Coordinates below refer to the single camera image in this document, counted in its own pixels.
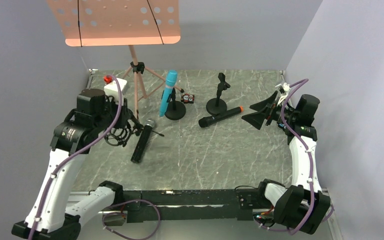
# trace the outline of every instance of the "music stand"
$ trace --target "music stand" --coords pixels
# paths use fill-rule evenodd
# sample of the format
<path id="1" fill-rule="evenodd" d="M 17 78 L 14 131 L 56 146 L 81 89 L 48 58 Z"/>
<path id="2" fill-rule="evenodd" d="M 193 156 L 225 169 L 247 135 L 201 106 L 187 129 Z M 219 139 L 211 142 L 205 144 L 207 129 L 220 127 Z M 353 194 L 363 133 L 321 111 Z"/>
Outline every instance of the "music stand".
<path id="1" fill-rule="evenodd" d="M 128 45 L 133 70 L 134 108 L 164 85 L 165 79 L 139 62 L 134 45 L 175 44 L 180 40 L 179 0 L 47 0 L 62 28 L 65 43 L 72 47 Z M 163 82 L 150 93 L 142 79 L 144 70 Z M 142 97 L 138 98 L 138 82 Z M 174 86 L 182 93 L 184 90 Z"/>

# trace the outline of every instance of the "blue object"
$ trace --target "blue object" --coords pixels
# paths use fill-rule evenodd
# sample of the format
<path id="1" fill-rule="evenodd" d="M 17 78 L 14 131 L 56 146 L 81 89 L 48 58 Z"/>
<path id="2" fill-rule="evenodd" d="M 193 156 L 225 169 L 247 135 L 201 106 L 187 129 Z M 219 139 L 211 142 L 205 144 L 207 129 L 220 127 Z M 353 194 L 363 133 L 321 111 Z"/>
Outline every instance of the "blue object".
<path id="1" fill-rule="evenodd" d="M 169 97 L 172 94 L 173 87 L 176 85 L 178 80 L 178 72 L 175 70 L 168 71 L 167 77 L 165 78 L 165 89 L 162 94 L 161 105 L 159 106 L 159 116 L 162 117 L 167 111 L 169 105 Z"/>

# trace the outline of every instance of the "microphone head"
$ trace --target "microphone head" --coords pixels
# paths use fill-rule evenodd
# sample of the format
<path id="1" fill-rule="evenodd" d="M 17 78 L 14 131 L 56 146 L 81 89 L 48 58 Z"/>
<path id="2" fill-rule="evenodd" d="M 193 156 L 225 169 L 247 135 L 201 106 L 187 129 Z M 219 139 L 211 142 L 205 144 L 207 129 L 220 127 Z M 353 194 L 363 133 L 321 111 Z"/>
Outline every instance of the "microphone head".
<path id="1" fill-rule="evenodd" d="M 148 118 L 148 119 L 145 121 L 145 125 L 148 125 L 148 126 L 150 126 L 151 128 L 154 128 L 154 127 L 155 127 L 155 124 L 156 124 L 156 122 L 155 122 L 155 120 L 152 119 L 152 118 Z"/>
<path id="2" fill-rule="evenodd" d="M 208 127 L 208 122 L 206 120 L 205 117 L 201 118 L 199 121 L 198 121 L 198 124 L 201 128 L 206 128 Z"/>

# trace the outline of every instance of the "tripod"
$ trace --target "tripod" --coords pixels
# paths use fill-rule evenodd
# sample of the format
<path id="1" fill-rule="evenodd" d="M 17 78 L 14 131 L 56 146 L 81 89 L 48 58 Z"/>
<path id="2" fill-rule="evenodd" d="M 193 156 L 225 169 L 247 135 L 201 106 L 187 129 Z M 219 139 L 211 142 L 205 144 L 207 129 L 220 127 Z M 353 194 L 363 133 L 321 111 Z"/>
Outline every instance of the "tripod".
<path id="1" fill-rule="evenodd" d="M 130 50 L 130 55 L 133 61 L 130 63 L 130 67 L 126 70 L 124 75 L 121 77 L 124 79 L 126 76 L 129 75 L 130 70 L 133 70 L 133 79 L 134 79 L 134 112 L 136 119 L 139 119 L 139 110 L 138 110 L 138 102 L 141 99 L 147 99 L 149 96 L 151 96 L 155 91 L 157 91 L 164 83 L 166 82 L 166 79 L 156 73 L 154 70 L 150 69 L 149 67 L 145 66 L 143 62 L 138 61 L 138 57 L 136 56 L 135 47 L 133 45 L 128 46 Z M 157 78 L 162 80 L 162 83 L 157 86 L 154 90 L 152 90 L 150 93 L 147 93 L 147 90 L 145 89 L 144 80 L 142 79 L 142 74 L 144 74 L 144 70 L 150 72 L 152 75 L 156 76 Z M 142 91 L 142 96 L 138 96 L 138 82 L 140 84 L 140 90 Z M 174 86 L 178 91 L 181 93 L 184 93 L 185 91 L 178 86 Z"/>

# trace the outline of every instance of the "marble surface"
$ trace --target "marble surface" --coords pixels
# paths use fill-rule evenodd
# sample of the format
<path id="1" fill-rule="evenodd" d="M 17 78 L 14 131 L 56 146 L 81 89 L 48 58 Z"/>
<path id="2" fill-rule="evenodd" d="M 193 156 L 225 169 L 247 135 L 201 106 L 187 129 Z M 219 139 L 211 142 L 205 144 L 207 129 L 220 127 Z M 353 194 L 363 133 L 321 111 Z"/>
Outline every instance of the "marble surface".
<path id="1" fill-rule="evenodd" d="M 167 71 L 157 70 L 163 77 Z M 221 98 L 228 109 L 244 107 L 252 113 L 251 104 L 268 98 L 279 82 L 278 71 L 256 70 L 180 70 L 177 84 L 186 93 L 195 94 L 195 102 L 186 104 L 186 115 L 178 121 L 158 117 L 160 88 L 152 96 L 139 101 L 139 118 L 156 120 L 153 134 L 140 164 L 130 161 L 139 137 L 133 135 L 126 147 L 113 147 L 99 142 L 92 147 L 73 191 L 88 191 L 109 180 L 126 190 L 192 190 L 232 189 L 238 185 L 257 186 L 264 179 L 290 185 L 292 160 L 287 137 L 276 124 L 257 130 L 240 115 L 201 128 L 198 120 L 209 116 L 206 103 L 216 96 L 218 73 L 226 75 L 231 88 Z M 103 76 L 121 77 L 124 71 L 98 71 L 91 88 L 104 87 Z M 134 110 L 134 84 L 126 77 L 128 107 Z M 149 72 L 143 75 L 148 92 L 161 83 Z"/>

